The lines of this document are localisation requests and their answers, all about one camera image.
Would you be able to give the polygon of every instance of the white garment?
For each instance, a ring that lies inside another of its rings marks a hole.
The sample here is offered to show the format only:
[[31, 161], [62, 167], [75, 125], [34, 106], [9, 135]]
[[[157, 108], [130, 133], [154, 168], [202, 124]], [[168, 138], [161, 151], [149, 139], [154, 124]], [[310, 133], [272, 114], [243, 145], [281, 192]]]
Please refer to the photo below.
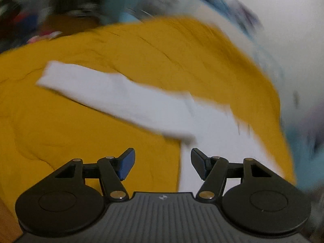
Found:
[[[234, 163], [252, 157], [281, 175], [253, 131], [238, 124], [230, 109], [194, 100], [189, 93], [171, 93], [134, 83], [122, 74], [57, 61], [48, 63], [37, 85], [153, 132], [181, 139], [180, 192], [196, 194], [203, 183], [191, 164], [192, 148]], [[228, 180], [226, 190], [236, 184]]]

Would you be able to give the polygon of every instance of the yellow cloth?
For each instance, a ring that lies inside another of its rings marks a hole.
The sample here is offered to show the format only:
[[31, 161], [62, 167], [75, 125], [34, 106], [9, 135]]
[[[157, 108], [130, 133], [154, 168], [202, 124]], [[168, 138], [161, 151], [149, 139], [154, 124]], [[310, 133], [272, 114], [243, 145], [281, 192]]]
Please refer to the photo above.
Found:
[[0, 56], [0, 197], [13, 213], [23, 191], [72, 158], [94, 163], [128, 147], [136, 151], [124, 181], [130, 194], [177, 189], [179, 142], [35, 86], [50, 60], [229, 104], [286, 179], [294, 180], [271, 83], [218, 29], [193, 19], [156, 19], [41, 41]]

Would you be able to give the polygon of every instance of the ribbed surface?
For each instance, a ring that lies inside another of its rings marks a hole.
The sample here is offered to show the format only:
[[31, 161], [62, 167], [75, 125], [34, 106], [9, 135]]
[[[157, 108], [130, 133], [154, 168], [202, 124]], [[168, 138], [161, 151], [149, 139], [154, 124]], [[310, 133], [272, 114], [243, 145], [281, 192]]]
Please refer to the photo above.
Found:
[[17, 241], [35, 243], [306, 243], [296, 234], [284, 239], [260, 239], [228, 224], [211, 204], [195, 201], [189, 193], [136, 193], [125, 203], [112, 204], [91, 228], [73, 236], [45, 239], [26, 234]]

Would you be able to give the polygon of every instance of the yellow bedsheet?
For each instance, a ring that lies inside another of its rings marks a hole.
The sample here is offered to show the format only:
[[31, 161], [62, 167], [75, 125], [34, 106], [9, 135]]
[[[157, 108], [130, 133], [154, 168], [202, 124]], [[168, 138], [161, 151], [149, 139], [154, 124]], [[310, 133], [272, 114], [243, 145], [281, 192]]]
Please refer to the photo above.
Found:
[[218, 29], [193, 19], [156, 19], [41, 41], [0, 56], [0, 197], [13, 213], [23, 191], [72, 158], [94, 163], [128, 147], [136, 150], [124, 181], [130, 193], [177, 189], [179, 142], [35, 86], [50, 60], [229, 104], [294, 181], [271, 83]]

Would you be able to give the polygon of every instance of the brass screw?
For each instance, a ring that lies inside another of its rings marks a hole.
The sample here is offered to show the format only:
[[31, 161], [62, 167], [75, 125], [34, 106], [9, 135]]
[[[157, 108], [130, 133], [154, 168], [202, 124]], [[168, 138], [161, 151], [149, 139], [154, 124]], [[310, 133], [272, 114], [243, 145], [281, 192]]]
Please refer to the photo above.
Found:
[[199, 197], [203, 199], [213, 199], [215, 197], [215, 194], [211, 191], [202, 191], [199, 193]]
[[124, 191], [112, 191], [110, 196], [114, 199], [123, 199], [126, 196]]

